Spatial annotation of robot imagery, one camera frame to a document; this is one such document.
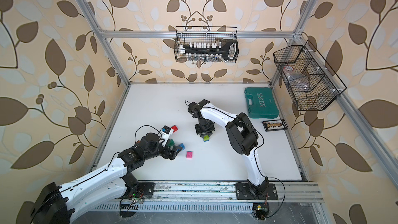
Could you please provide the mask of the pink lego brick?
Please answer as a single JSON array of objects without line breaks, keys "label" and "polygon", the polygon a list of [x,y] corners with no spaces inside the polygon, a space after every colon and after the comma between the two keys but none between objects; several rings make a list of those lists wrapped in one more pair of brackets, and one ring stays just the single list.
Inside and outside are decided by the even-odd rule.
[{"label": "pink lego brick", "polygon": [[186,153],[186,158],[187,158],[187,159],[192,159],[192,158],[193,158],[193,152],[192,152],[192,151],[188,151],[188,152]]}]

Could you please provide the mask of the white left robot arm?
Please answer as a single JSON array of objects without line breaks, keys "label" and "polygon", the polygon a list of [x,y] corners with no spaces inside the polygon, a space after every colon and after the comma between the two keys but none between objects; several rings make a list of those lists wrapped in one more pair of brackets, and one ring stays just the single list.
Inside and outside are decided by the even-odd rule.
[{"label": "white left robot arm", "polygon": [[30,211],[28,222],[70,224],[98,205],[123,197],[127,190],[140,192],[134,170],[158,156],[174,160],[183,150],[181,146],[168,146],[168,137],[164,133],[147,133],[132,147],[116,152],[99,169],[69,183],[46,185]]}]

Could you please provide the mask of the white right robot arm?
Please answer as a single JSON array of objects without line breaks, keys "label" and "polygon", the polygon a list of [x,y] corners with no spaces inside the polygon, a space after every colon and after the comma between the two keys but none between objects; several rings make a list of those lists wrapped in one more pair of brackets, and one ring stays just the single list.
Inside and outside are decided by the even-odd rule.
[{"label": "white right robot arm", "polygon": [[188,112],[198,120],[195,130],[204,141],[208,141],[215,131],[215,124],[225,129],[231,147],[244,158],[251,190],[256,195],[262,195],[269,186],[269,180],[262,174],[261,166],[257,162],[259,134],[248,116],[245,113],[228,113],[208,100],[190,103]]}]

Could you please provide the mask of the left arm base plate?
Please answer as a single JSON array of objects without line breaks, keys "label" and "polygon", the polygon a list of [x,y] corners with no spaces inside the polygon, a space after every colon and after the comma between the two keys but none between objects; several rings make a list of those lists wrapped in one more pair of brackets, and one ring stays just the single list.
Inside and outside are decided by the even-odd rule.
[{"label": "left arm base plate", "polygon": [[141,199],[151,199],[154,193],[154,187],[155,183],[136,183],[131,187],[129,196]]}]

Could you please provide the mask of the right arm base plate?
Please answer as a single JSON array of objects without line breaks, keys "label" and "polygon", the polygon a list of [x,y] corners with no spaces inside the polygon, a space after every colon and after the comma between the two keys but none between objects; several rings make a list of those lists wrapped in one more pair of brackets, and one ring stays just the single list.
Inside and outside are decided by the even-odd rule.
[{"label": "right arm base plate", "polygon": [[275,184],[254,186],[251,183],[239,182],[235,184],[237,200],[278,200]]}]

